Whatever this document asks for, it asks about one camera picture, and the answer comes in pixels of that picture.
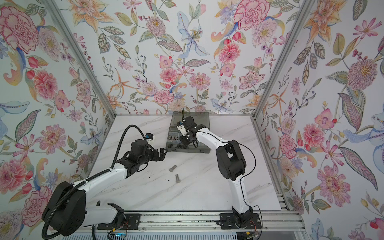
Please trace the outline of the silver hex bolt long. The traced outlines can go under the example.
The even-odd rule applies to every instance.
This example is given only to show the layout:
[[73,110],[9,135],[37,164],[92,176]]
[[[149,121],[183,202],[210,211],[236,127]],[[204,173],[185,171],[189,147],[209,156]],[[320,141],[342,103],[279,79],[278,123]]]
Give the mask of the silver hex bolt long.
[[178,174],[176,174],[176,183],[178,184],[178,183],[180,183],[180,182],[181,182],[180,177],[179,177]]

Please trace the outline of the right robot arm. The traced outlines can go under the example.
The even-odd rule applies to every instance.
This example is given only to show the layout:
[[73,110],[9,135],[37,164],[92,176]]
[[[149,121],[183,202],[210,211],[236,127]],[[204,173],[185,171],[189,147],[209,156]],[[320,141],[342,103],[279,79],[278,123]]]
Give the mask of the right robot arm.
[[183,145],[201,143],[215,151],[219,171],[229,182],[234,219],[241,224],[250,220],[253,210],[248,205],[243,188],[247,164],[240,144],[215,135],[204,125],[197,125],[191,116],[178,122],[177,129],[182,134],[180,140]]

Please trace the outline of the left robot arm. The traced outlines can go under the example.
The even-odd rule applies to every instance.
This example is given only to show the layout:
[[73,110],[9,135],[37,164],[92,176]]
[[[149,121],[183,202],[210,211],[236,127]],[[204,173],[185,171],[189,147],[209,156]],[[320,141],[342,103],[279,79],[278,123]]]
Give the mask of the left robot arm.
[[42,214],[42,238],[66,237],[80,228],[99,224],[110,225],[114,229],[123,227],[127,222],[123,208],[114,203],[102,205],[91,202],[103,190],[140,172],[141,166],[163,161],[167,153],[164,148],[154,149],[147,140],[136,140],[122,158],[115,155],[108,169],[73,184],[59,184]]

